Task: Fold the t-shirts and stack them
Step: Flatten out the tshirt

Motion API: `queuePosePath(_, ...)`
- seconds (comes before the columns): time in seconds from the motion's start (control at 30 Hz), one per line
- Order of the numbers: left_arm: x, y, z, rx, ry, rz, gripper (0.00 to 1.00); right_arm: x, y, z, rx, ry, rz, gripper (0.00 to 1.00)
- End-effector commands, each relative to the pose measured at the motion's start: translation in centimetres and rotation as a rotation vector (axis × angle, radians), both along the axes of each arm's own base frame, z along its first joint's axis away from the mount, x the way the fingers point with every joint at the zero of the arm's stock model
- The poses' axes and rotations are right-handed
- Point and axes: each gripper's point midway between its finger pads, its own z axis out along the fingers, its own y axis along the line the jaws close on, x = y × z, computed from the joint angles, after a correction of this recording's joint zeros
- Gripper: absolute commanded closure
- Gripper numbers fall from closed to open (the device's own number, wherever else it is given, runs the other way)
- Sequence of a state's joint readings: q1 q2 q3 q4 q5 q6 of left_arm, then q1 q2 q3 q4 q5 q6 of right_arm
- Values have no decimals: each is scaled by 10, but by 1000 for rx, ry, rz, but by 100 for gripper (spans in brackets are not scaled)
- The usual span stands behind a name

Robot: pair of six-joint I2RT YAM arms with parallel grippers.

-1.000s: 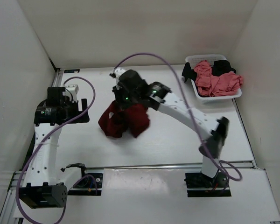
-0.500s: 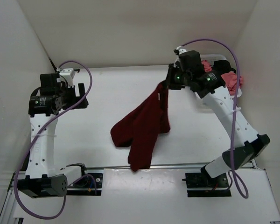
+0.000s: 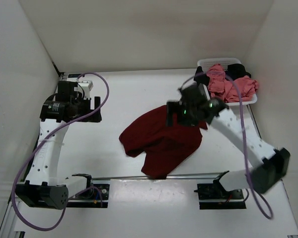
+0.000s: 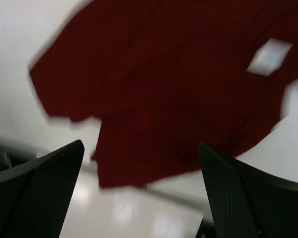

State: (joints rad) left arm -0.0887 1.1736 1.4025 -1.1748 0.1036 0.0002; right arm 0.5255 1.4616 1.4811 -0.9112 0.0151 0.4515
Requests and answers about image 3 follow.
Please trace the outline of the dark red t shirt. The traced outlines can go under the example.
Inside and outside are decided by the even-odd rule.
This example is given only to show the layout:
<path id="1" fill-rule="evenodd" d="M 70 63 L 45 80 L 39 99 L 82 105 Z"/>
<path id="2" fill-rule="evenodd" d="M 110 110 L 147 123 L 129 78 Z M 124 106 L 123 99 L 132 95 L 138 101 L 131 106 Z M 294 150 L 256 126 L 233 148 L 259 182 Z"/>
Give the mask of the dark red t shirt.
<path id="1" fill-rule="evenodd" d="M 155 108 L 133 121 L 119 136 L 119 141 L 129 157 L 145 152 L 141 172 L 151 179 L 165 179 L 201 145 L 201 129 L 207 124 L 166 126 L 166 105 Z"/>

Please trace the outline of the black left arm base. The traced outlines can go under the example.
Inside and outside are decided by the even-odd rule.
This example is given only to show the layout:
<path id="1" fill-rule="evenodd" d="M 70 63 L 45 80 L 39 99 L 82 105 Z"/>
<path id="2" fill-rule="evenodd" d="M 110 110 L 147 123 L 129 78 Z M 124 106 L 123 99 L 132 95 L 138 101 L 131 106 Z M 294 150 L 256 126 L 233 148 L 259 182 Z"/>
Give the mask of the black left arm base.
<path id="1" fill-rule="evenodd" d="M 68 208 L 107 208 L 109 202 L 110 182 L 94 180 L 88 174 L 74 174 L 66 178 L 69 190 Z"/>

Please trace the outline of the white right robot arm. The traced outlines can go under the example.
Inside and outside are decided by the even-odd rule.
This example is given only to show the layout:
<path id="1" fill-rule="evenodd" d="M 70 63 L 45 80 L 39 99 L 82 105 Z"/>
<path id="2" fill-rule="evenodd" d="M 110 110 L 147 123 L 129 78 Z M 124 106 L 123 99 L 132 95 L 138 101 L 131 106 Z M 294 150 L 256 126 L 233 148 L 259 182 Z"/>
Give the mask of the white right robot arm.
<path id="1" fill-rule="evenodd" d="M 193 127 L 204 121 L 244 154 L 244 170 L 224 172 L 213 181 L 215 196 L 225 198 L 232 190 L 248 188 L 264 194 L 286 175 L 290 160 L 287 149 L 277 149 L 248 132 L 242 117 L 236 117 L 223 100 L 207 99 L 195 84 L 178 91 L 180 100 L 166 103 L 167 126 L 177 123 Z"/>

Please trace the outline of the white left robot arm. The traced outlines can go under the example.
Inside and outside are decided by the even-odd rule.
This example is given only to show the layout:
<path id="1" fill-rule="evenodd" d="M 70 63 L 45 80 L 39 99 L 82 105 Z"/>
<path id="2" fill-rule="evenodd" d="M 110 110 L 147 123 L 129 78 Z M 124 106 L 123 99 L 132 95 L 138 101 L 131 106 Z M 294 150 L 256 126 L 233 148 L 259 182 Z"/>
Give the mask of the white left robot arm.
<path id="1" fill-rule="evenodd" d="M 67 200 L 78 193 L 90 198 L 94 193 L 91 176 L 74 174 L 59 178 L 57 167 L 63 139 L 69 128 L 67 122 L 79 118 L 81 122 L 101 122 L 101 113 L 92 112 L 91 105 L 99 107 L 100 97 L 90 97 L 90 80 L 60 81 L 57 92 L 46 99 L 40 113 L 38 143 L 42 147 L 35 153 L 31 169 L 24 182 L 16 185 L 16 195 L 29 207 L 62 210 Z"/>

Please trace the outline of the pink t shirt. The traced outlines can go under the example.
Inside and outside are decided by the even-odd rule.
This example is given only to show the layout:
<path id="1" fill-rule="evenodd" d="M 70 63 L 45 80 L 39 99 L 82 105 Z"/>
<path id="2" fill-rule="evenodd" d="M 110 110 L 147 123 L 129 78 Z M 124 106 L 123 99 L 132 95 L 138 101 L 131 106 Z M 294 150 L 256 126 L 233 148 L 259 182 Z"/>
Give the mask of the pink t shirt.
<path id="1" fill-rule="evenodd" d="M 206 73 L 210 77 L 208 90 L 211 97 L 218 97 L 225 103 L 239 102 L 238 88 L 243 102 L 251 101 L 253 95 L 259 88 L 259 83 L 244 76 L 236 80 L 232 80 L 226 76 L 224 68 L 220 64 L 214 64 Z"/>

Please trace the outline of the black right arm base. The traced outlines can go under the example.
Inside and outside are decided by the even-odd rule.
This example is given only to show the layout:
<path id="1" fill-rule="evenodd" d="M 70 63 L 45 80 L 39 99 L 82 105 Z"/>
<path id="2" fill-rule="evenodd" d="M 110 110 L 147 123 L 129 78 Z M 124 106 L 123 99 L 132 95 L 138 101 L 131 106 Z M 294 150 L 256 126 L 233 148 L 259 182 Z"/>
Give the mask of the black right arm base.
<path id="1" fill-rule="evenodd" d="M 249 191 L 244 198 L 241 189 L 226 191 L 220 185 L 220 179 L 229 171 L 218 175 L 212 183 L 199 183 L 194 190 L 198 194 L 200 210 L 237 210 L 246 209 L 246 200 L 249 198 Z"/>

